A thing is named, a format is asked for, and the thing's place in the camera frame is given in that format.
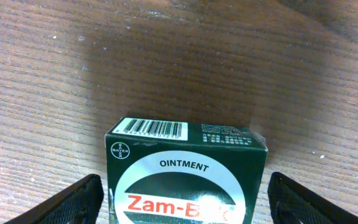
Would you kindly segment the green Zam-Buk tin box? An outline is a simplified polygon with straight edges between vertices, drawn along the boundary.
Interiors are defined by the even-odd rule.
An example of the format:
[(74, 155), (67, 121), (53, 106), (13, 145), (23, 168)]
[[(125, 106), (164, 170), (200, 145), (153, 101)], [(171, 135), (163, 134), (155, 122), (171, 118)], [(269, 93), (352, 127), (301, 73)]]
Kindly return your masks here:
[(268, 149), (248, 128), (121, 118), (104, 137), (111, 223), (250, 223)]

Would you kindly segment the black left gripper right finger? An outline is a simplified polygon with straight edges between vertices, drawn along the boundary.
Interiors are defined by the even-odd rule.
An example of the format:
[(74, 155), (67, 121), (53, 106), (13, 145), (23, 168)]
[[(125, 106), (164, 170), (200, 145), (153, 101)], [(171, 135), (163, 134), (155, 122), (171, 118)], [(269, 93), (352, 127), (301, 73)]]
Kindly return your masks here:
[(358, 224), (358, 217), (280, 172), (271, 175), (268, 200), (274, 224)]

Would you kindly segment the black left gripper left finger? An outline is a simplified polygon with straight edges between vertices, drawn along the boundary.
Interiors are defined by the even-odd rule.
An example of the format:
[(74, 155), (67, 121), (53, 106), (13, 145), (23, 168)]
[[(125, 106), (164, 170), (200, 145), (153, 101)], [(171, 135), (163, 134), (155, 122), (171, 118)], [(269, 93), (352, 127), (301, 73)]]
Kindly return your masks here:
[(103, 199), (101, 177), (90, 174), (6, 224), (95, 224)]

